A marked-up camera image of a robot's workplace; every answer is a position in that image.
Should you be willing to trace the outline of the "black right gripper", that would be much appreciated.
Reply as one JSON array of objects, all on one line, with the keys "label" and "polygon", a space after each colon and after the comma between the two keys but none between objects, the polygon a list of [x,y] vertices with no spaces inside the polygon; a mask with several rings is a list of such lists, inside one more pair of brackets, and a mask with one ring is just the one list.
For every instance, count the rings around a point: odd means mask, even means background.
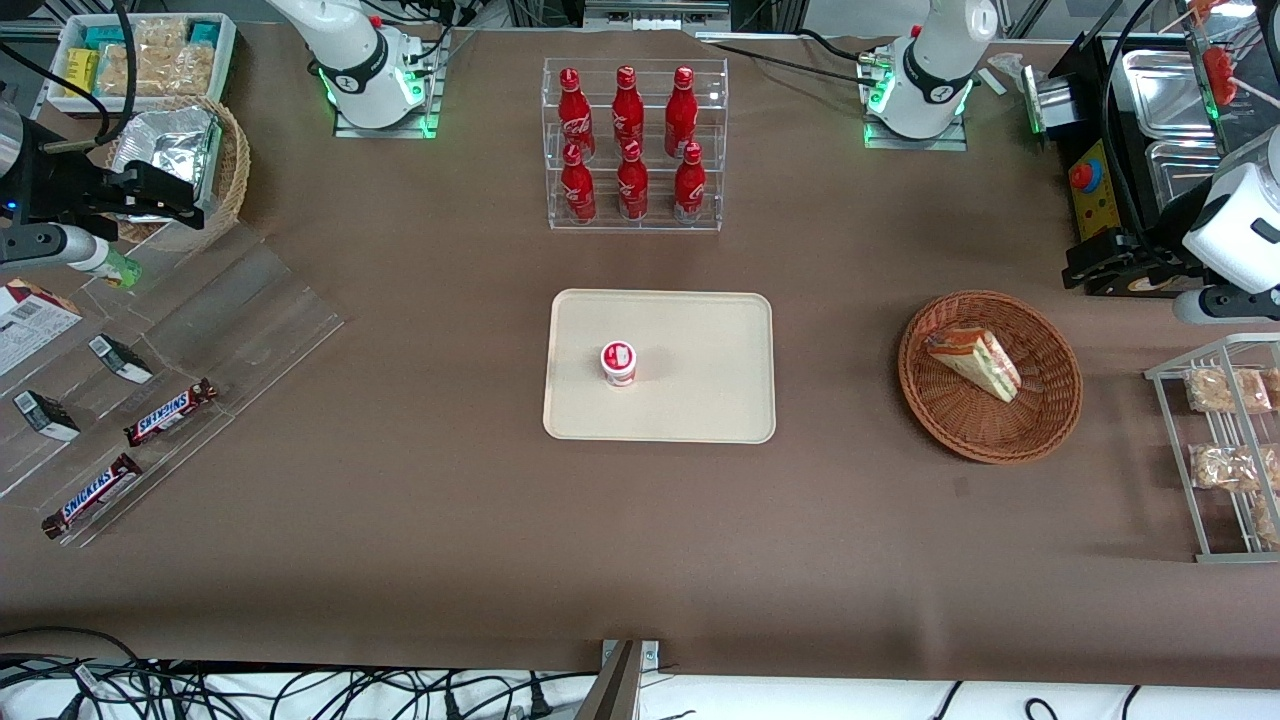
[{"label": "black right gripper", "polygon": [[198,204],[197,186],[146,161],[128,161],[122,190],[109,183],[108,169],[84,152],[49,154],[44,145],[64,138],[35,120],[4,120],[1,128],[3,218],[60,222],[119,213],[131,208],[136,225],[180,225],[202,229],[207,210]]}]

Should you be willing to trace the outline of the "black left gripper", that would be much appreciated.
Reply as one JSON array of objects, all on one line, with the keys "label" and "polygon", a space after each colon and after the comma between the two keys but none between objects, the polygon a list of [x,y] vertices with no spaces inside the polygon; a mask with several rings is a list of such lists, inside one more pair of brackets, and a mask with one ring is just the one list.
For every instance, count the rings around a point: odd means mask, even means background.
[{"label": "black left gripper", "polygon": [[1166,204],[1139,237],[1108,229],[1065,251],[1065,290],[1085,287],[1089,296],[1174,297],[1206,286],[1204,266],[1183,247],[1183,237],[1203,209],[1208,192],[1188,190]]}]

